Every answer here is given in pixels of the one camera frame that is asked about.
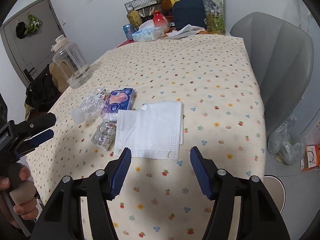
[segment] clear water jug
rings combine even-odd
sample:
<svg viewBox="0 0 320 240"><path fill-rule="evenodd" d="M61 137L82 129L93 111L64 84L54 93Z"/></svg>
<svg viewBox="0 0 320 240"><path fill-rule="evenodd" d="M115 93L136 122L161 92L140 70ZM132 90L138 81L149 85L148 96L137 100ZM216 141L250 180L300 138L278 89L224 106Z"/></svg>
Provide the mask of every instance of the clear water jug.
<svg viewBox="0 0 320 240"><path fill-rule="evenodd" d="M53 62L64 73L73 89L81 87L92 76L93 70L84 59L76 43L69 42L63 35L56 39L51 51L55 51Z"/></svg>

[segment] white wall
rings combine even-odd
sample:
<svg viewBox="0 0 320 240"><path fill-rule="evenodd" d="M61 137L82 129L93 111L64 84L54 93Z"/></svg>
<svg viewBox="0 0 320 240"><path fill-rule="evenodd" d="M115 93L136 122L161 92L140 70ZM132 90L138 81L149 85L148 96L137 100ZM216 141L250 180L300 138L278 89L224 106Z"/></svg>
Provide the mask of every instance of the white wall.
<svg viewBox="0 0 320 240"><path fill-rule="evenodd" d="M18 0L5 21L36 0ZM25 117L26 87L15 72L0 37L0 93L8 106L8 120L22 122Z"/></svg>
<svg viewBox="0 0 320 240"><path fill-rule="evenodd" d="M18 0L8 18L35 0ZM130 0L51 0L54 11L69 40L78 44L89 63L126 38L122 26L127 24L124 4ZM242 17L260 11L282 18L287 0L225 0L228 30ZM0 67L7 73L0 77L0 92L8 108L9 118L16 122L24 118L25 88L12 68L0 40Z"/></svg>

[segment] bottle cap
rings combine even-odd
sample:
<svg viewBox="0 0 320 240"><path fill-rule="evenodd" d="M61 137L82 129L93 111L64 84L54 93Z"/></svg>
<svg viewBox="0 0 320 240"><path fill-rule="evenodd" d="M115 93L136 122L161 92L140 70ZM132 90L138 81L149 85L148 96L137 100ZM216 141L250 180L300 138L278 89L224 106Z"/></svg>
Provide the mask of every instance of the bottle cap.
<svg viewBox="0 0 320 240"><path fill-rule="evenodd" d="M79 107L72 110L71 117L76 124L82 123L86 120L84 110Z"/></svg>
<svg viewBox="0 0 320 240"><path fill-rule="evenodd" d="M58 38L56 38L56 44L52 45L51 51L56 52L58 49L60 49L63 45L67 44L69 41L64 35L60 35Z"/></svg>

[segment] wire basket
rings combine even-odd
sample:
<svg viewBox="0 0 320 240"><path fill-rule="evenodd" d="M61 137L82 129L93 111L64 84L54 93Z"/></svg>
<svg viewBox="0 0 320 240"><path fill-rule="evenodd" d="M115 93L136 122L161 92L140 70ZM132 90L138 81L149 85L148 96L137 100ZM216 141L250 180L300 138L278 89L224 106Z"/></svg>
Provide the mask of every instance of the wire basket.
<svg viewBox="0 0 320 240"><path fill-rule="evenodd" d="M127 9L133 7L134 10L138 11L153 5L160 4L162 0L132 0L129 3L126 3L124 6Z"/></svg>

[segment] tissue box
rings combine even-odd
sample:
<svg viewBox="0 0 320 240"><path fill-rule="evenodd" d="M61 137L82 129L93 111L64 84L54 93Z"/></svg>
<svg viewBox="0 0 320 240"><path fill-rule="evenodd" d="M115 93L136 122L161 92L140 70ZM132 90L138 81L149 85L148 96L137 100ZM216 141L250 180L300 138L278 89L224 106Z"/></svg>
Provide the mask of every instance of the tissue box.
<svg viewBox="0 0 320 240"><path fill-rule="evenodd" d="M160 38L163 38L164 32L161 27L156 28L146 28L136 31L132 34L132 38L135 42L137 41L156 41Z"/></svg>

